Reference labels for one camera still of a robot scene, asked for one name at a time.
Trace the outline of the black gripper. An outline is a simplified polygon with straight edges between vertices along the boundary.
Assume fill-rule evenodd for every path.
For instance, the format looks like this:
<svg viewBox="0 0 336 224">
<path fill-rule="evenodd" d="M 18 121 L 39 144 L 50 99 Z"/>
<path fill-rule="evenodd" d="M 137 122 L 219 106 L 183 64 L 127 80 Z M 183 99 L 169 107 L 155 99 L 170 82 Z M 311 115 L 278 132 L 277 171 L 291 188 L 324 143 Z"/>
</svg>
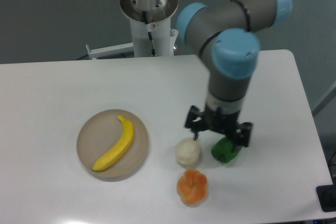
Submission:
<svg viewBox="0 0 336 224">
<path fill-rule="evenodd" d="M 240 110 L 223 114 L 218 107 L 212 110 L 208 105 L 201 111 L 192 105 L 187 114 L 185 125 L 193 134 L 193 140 L 198 140 L 199 132 L 210 130 L 228 137 L 234 146 L 249 147 L 250 137 L 253 129 L 251 122 L 237 123 Z"/>
</svg>

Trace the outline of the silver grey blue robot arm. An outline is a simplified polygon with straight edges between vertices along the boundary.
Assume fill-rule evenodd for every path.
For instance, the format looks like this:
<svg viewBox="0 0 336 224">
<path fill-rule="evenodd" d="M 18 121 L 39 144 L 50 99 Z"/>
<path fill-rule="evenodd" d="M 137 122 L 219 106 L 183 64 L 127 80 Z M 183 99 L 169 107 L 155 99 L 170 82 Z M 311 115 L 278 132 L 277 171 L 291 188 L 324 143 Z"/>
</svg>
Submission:
<svg viewBox="0 0 336 224">
<path fill-rule="evenodd" d="M 178 0 L 120 0 L 130 21 L 134 55 L 171 56 L 180 37 L 210 74 L 205 108 L 192 106 L 185 127 L 194 135 L 217 132 L 235 146 L 248 147 L 253 125 L 239 123 L 238 116 L 260 51 L 255 32 L 286 20 L 292 0 L 229 0 L 219 9 L 193 3 L 180 12 L 172 29 L 177 6 Z"/>
</svg>

